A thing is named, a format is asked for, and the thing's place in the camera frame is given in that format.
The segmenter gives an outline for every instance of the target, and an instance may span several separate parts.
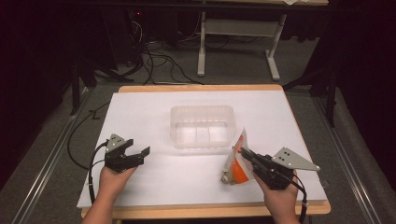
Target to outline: orange and white package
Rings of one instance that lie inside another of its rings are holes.
[[[252,168],[250,161],[246,160],[241,155],[242,147],[248,148],[248,139],[245,129],[242,131],[224,164],[221,177],[221,181],[224,184],[242,184],[254,178],[251,173]]]

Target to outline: plastic container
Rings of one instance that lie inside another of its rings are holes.
[[[170,129],[176,148],[228,147],[236,129],[233,108],[228,105],[174,106]]]

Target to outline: white paper sheet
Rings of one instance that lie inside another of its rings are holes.
[[[237,129],[246,128],[248,145],[256,153],[275,155],[288,147],[311,161],[283,91],[114,93],[97,146],[115,133],[125,140],[134,139],[127,155],[151,147],[145,164],[132,175],[116,206],[262,202],[262,191],[254,180],[236,186],[220,181],[229,148],[173,147],[170,109],[176,105],[230,105]],[[103,148],[95,160],[104,156]],[[99,163],[92,171],[96,192],[102,167]],[[316,172],[298,171],[298,175],[308,200],[327,200]],[[78,207],[89,206],[90,195],[84,185]]]

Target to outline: human arm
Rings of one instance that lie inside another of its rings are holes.
[[[265,205],[270,211],[275,223],[299,223],[295,212],[298,189],[290,184],[283,190],[272,190],[257,175],[254,173],[253,175],[264,193]]]
[[[82,224],[112,222],[113,205],[136,168],[128,169],[120,174],[107,167],[102,168],[96,200],[82,220]]]

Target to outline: human hand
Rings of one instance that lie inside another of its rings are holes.
[[[272,190],[264,183],[264,181],[254,174],[254,172],[253,176],[256,178],[260,188],[262,188],[265,205],[270,211],[271,216],[274,218],[275,223],[299,223],[295,213],[298,189],[294,185],[290,184],[283,190]]]
[[[110,168],[104,166],[100,173],[99,192],[97,198],[104,197],[111,202],[115,202],[117,197],[125,188],[129,177],[134,173],[137,167],[117,173]]]

